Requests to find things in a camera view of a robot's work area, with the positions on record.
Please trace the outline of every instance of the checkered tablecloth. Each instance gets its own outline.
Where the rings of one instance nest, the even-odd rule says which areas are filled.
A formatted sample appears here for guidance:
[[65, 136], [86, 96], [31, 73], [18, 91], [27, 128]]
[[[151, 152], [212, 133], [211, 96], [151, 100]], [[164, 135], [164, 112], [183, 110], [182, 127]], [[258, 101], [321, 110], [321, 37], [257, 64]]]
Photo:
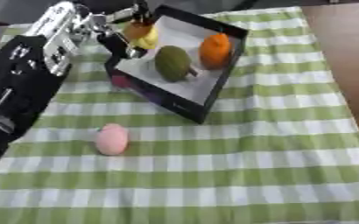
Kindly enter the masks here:
[[250, 36], [205, 124], [113, 89], [91, 41], [1, 160], [0, 223], [359, 223], [359, 131], [300, 8], [209, 16]]

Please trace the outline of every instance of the robotic hand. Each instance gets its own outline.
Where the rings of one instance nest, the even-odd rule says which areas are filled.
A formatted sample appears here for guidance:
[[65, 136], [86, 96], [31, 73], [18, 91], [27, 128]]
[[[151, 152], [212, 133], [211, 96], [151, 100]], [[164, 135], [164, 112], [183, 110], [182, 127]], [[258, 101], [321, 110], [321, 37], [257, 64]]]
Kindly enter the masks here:
[[150, 25], [146, 2], [138, 0], [110, 15], [93, 12], [80, 1], [60, 2], [0, 49], [0, 158], [38, 119], [67, 77], [71, 59], [93, 33], [116, 58], [143, 54], [109, 24], [135, 19]]

